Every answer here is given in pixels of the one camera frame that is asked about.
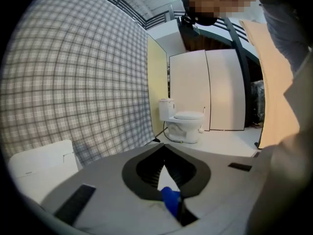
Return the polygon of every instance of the plaid wall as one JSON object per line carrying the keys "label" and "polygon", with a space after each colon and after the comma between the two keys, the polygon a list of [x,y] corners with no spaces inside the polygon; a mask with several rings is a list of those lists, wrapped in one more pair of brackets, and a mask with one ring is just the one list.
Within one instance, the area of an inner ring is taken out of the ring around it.
{"label": "plaid wall", "polygon": [[72,140],[83,165],[154,138],[147,33],[106,0],[35,0],[2,64],[7,157]]}

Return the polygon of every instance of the toilet tank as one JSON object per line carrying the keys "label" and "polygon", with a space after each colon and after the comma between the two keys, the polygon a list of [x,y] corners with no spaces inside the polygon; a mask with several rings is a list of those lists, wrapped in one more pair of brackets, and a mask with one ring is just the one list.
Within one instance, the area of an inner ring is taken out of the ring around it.
{"label": "toilet tank", "polygon": [[159,100],[159,112],[161,121],[167,121],[170,117],[173,117],[176,113],[175,101],[171,98]]}

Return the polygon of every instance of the toilet bowl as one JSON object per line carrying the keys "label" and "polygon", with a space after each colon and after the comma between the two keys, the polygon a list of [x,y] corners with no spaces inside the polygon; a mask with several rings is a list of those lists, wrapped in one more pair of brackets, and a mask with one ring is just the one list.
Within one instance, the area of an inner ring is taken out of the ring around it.
{"label": "toilet bowl", "polygon": [[166,122],[169,139],[185,143],[197,143],[198,129],[203,124],[204,114],[200,112],[177,112],[171,98],[159,100],[160,120]]}

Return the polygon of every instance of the white floor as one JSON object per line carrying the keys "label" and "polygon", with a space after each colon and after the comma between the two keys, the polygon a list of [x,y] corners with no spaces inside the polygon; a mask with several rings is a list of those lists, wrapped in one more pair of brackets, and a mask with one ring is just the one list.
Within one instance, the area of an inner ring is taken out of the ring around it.
{"label": "white floor", "polygon": [[[254,145],[259,141],[262,129],[253,127],[246,128],[244,131],[205,131],[201,134],[198,143],[175,143],[195,150],[211,153],[252,157],[258,149]],[[162,143],[173,143],[164,134],[157,136]]]}

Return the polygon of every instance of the toilet lid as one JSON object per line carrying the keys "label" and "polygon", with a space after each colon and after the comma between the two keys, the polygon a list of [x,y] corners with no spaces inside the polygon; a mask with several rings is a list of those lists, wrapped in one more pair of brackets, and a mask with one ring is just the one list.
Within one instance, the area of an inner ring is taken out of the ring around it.
{"label": "toilet lid", "polygon": [[187,119],[187,120],[196,120],[201,119],[203,117],[203,113],[201,112],[177,112],[174,118],[177,119]]}

